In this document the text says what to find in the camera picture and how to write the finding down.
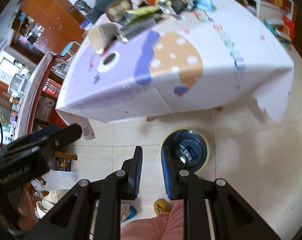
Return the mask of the person left hand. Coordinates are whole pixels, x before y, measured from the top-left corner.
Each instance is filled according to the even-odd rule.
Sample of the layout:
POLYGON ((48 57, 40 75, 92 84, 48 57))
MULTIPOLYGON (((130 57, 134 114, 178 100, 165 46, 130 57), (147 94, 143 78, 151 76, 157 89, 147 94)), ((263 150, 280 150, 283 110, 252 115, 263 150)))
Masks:
POLYGON ((39 220, 35 215, 29 192, 25 187, 21 189, 18 211, 21 215, 18 219, 18 226, 22 230, 30 230, 35 224, 38 223, 39 220))

